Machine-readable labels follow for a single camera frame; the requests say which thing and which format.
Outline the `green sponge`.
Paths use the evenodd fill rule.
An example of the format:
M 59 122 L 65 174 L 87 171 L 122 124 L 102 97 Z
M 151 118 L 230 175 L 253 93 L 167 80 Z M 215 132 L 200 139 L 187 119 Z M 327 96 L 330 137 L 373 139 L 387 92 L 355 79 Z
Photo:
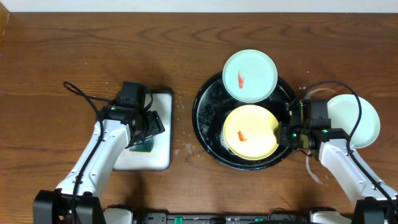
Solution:
M 148 138 L 135 142 L 132 147 L 129 148 L 132 152 L 145 152 L 150 153 L 154 147 L 154 139 Z

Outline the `yellow plate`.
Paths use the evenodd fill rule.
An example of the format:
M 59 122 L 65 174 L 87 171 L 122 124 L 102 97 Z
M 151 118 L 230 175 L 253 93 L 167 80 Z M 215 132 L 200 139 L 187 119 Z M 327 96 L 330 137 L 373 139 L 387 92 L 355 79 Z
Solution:
M 269 157 L 278 148 L 274 131 L 279 122 L 258 105 L 240 106 L 226 117 L 223 136 L 226 145 L 240 158 L 256 161 Z

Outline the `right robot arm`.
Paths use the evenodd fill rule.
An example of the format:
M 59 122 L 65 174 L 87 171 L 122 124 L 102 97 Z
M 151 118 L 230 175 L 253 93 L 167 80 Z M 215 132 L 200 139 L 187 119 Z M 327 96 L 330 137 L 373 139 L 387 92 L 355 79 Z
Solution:
M 311 223 L 397 223 L 397 191 L 367 165 L 343 129 L 331 128 L 328 119 L 314 126 L 280 122 L 273 132 L 280 146 L 308 149 L 354 206 L 351 218 L 336 211 L 311 212 Z

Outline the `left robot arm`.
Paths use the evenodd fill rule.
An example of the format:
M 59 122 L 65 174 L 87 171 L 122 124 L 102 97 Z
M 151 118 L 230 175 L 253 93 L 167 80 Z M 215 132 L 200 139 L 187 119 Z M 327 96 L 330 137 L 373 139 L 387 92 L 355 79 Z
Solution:
M 100 200 L 113 170 L 165 170 L 170 164 L 172 107 L 155 105 L 146 114 L 163 132 L 135 142 L 129 125 L 116 118 L 95 124 L 93 135 L 71 172 L 54 191 L 41 190 L 34 200 L 34 223 L 137 223 L 128 208 L 106 210 Z

